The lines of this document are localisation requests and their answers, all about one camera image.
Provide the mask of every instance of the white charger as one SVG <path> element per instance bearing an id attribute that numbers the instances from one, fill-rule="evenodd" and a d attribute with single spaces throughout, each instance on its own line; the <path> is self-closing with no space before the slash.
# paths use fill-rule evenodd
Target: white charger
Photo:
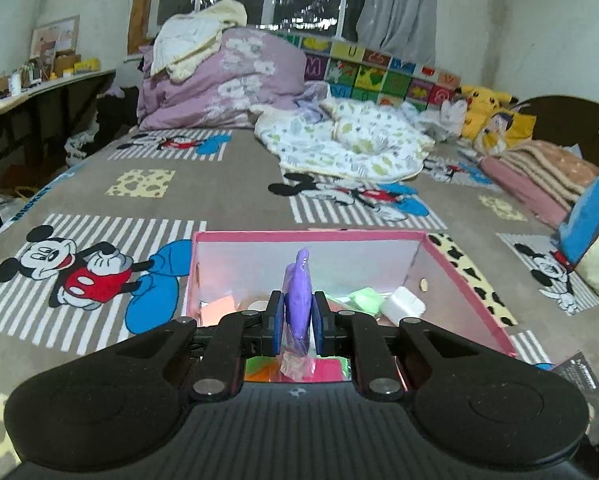
<path id="1" fill-rule="evenodd" d="M 405 286 L 399 286 L 379 308 L 384 316 L 388 317 L 394 325 L 404 317 L 422 317 L 426 305 Z"/>

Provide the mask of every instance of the pink box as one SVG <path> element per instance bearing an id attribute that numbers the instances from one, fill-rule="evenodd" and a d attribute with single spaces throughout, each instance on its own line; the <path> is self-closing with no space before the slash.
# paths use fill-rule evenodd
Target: pink box
<path id="1" fill-rule="evenodd" d="M 198 232 L 188 316 L 199 320 L 201 302 L 229 295 L 236 304 L 267 298 L 282 287 L 286 265 L 302 248 L 310 254 L 313 290 L 339 297 L 366 286 L 382 293 L 404 285 L 425 303 L 422 319 L 516 355 L 475 291 L 419 231 Z M 420 290 L 422 278 L 428 281 L 426 292 Z"/>

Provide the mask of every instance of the silver bolt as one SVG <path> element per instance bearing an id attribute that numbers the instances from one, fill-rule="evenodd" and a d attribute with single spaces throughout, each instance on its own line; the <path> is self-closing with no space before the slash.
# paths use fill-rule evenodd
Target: silver bolt
<path id="1" fill-rule="evenodd" d="M 388 379 L 387 377 L 374 379 L 369 383 L 371 391 L 382 395 L 394 394 L 400 391 L 401 387 L 402 386 L 396 380 Z"/>
<path id="2" fill-rule="evenodd" d="M 193 384 L 193 390 L 200 395 L 217 395 L 224 391 L 224 383 L 219 379 L 200 379 Z"/>

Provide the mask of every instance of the orange sticky note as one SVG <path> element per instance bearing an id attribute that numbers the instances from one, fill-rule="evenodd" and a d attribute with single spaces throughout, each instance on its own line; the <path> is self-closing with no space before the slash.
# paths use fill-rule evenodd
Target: orange sticky note
<path id="1" fill-rule="evenodd" d="M 225 296 L 212 301 L 202 307 L 202 326 L 213 326 L 220 323 L 220 319 L 236 311 L 233 296 Z"/>

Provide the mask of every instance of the curtain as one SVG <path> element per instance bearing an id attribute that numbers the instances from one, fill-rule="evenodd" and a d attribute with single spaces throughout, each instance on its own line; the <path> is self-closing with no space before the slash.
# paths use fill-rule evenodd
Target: curtain
<path id="1" fill-rule="evenodd" d="M 432 64 L 436 25 L 437 0 L 366 0 L 356 28 L 364 46 Z"/>

